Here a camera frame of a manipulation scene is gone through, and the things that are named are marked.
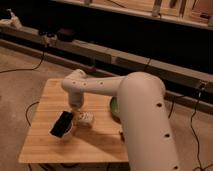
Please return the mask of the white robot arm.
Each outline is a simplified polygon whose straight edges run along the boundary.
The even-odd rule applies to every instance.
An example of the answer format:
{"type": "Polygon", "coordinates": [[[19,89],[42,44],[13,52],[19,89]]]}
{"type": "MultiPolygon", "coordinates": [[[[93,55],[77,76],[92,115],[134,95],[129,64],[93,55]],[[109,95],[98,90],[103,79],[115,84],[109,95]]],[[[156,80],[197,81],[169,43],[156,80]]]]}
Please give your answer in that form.
{"type": "Polygon", "coordinates": [[[126,76],[89,78],[80,69],[66,76],[61,87],[74,110],[81,108],[85,93],[114,96],[131,171],[181,171],[165,107],[165,85],[145,72],[126,76]]]}

